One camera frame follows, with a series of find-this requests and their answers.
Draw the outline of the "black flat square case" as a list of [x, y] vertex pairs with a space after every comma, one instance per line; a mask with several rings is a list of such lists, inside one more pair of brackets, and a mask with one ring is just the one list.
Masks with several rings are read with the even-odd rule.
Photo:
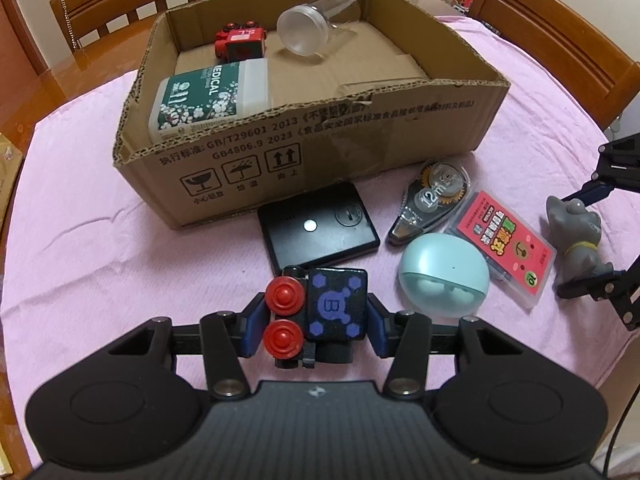
[[352, 182], [265, 204], [257, 211], [273, 271], [333, 266], [376, 252], [380, 237]]

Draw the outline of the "teal earbud case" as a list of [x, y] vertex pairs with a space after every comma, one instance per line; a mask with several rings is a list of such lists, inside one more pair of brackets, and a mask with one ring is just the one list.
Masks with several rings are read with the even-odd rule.
[[410, 242], [397, 270], [409, 304], [428, 316], [462, 318], [475, 313], [489, 288], [488, 264], [470, 242], [427, 233]]

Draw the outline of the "grey cat figurine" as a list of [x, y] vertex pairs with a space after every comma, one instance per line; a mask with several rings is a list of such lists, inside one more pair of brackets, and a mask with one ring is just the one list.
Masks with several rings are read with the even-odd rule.
[[546, 211], [550, 243], [559, 257], [555, 286], [613, 270], [612, 263], [604, 262], [599, 254], [602, 226], [596, 212], [578, 198], [560, 200], [556, 196], [547, 198]]

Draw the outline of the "clear plastic jar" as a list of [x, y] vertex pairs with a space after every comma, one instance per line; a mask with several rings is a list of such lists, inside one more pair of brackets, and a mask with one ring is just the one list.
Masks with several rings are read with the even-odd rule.
[[299, 3], [280, 14], [277, 33], [286, 50], [308, 58], [323, 53], [348, 25], [360, 18], [358, 0]]

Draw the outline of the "white medical container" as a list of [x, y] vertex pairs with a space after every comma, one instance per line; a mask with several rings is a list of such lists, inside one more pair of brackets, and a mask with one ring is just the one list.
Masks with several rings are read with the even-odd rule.
[[158, 86], [149, 117], [154, 144], [208, 131], [221, 122], [268, 110], [268, 61], [254, 58], [191, 70]]

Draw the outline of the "wooden chair right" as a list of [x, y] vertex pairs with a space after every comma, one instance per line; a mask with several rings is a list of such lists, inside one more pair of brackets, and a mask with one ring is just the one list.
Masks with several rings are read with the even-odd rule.
[[473, 0], [469, 16], [540, 63], [602, 130], [639, 92], [639, 63], [561, 0]]

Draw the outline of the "pink card box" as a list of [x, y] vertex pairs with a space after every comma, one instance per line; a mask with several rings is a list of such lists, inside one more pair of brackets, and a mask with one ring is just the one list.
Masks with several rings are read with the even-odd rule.
[[556, 249], [514, 210], [480, 188], [460, 206], [446, 232], [478, 249], [491, 278], [510, 289], [521, 307], [536, 307], [553, 268]]

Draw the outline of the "cardboard box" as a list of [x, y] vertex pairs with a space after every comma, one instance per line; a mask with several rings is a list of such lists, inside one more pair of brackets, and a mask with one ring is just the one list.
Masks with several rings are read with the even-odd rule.
[[[276, 31], [312, 0], [201, 0], [160, 15], [122, 108], [115, 168], [168, 226], [439, 156], [474, 151], [509, 81], [424, 0], [357, 0], [361, 18], [302, 58]], [[214, 62], [214, 36], [254, 18], [268, 30], [269, 108], [154, 143], [160, 83]]]

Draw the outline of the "black blue toy block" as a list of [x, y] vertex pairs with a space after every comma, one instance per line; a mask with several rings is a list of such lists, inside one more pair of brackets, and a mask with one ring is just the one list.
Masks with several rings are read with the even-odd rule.
[[368, 274], [352, 268], [287, 268], [266, 288], [271, 321], [262, 345], [282, 370], [352, 362], [366, 336]]

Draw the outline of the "red toy block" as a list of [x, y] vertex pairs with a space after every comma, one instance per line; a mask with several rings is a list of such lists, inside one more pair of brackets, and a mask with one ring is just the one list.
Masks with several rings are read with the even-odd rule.
[[241, 62], [265, 55], [267, 33], [255, 21], [228, 23], [215, 34], [214, 50], [221, 63]]

